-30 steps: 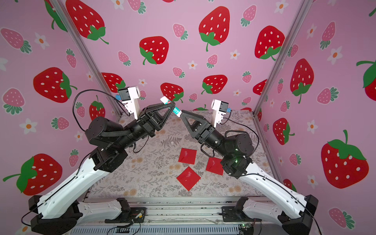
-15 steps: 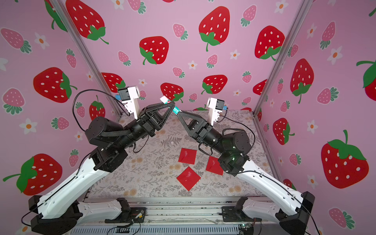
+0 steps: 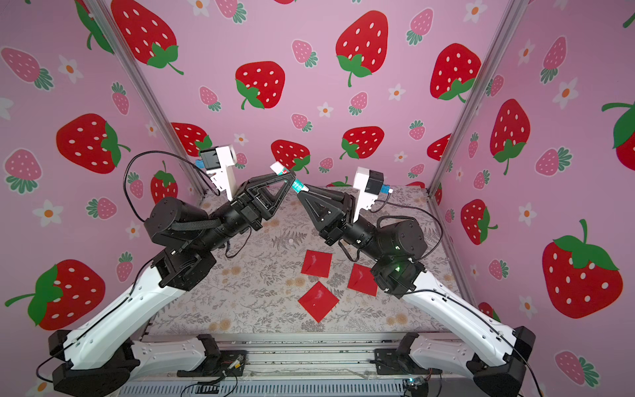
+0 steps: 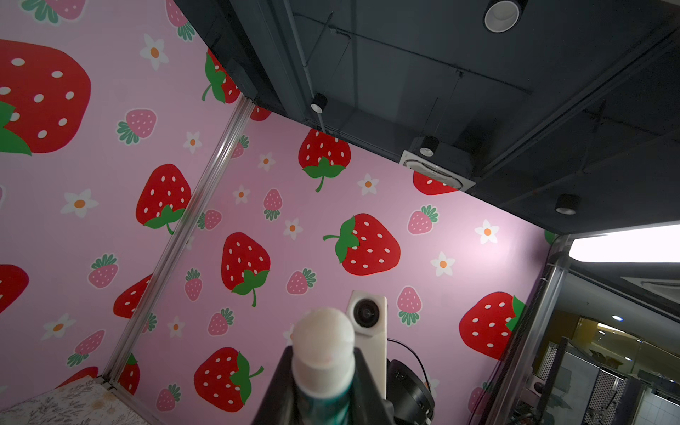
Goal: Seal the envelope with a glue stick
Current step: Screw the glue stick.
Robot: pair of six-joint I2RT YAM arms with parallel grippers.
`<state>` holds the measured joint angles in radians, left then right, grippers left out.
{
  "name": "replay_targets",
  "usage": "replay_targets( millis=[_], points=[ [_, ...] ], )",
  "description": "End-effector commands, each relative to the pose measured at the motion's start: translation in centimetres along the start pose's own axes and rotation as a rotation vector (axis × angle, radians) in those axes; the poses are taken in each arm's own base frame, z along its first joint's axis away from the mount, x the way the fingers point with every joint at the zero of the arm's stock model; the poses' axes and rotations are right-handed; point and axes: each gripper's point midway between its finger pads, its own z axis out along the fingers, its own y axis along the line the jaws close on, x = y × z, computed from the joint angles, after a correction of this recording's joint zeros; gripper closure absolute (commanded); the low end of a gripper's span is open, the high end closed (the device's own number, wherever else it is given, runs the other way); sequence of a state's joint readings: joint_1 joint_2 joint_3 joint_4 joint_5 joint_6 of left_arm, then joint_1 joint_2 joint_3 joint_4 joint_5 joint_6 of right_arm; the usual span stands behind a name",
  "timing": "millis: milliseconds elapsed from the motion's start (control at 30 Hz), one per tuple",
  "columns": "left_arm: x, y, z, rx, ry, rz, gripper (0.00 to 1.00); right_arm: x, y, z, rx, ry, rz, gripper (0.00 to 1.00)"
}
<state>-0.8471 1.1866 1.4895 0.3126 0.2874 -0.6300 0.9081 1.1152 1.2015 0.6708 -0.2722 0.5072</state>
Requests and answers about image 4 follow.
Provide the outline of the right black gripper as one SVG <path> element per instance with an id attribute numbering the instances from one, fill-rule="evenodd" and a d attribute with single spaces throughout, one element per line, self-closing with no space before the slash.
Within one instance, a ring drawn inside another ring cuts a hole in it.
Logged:
<path id="1" fill-rule="evenodd" d="M 396 359 L 388 361 L 387 400 L 394 408 L 396 424 L 432 424 L 436 404 L 430 390 L 407 365 Z"/>

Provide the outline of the white green glue stick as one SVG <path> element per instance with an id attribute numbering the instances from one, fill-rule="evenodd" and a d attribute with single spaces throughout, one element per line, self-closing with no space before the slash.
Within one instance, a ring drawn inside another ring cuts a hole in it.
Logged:
<path id="1" fill-rule="evenodd" d="M 349 424 L 355 334 L 347 316 L 330 307 L 298 321 L 291 334 L 291 371 L 304 424 Z"/>

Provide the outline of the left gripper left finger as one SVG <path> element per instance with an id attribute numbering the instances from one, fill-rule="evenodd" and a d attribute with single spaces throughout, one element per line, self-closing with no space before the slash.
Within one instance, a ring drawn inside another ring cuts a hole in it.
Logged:
<path id="1" fill-rule="evenodd" d="M 251 425 L 297 423 L 296 386 L 292 374 L 293 347 L 287 346 Z"/>

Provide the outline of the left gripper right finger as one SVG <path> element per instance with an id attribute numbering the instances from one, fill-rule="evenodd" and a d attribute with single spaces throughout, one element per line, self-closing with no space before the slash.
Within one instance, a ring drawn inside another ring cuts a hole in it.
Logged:
<path id="1" fill-rule="evenodd" d="M 377 389 L 361 349 L 353 351 L 355 371 L 352 378 L 350 410 L 352 424 L 394 425 L 394 408 Z"/>

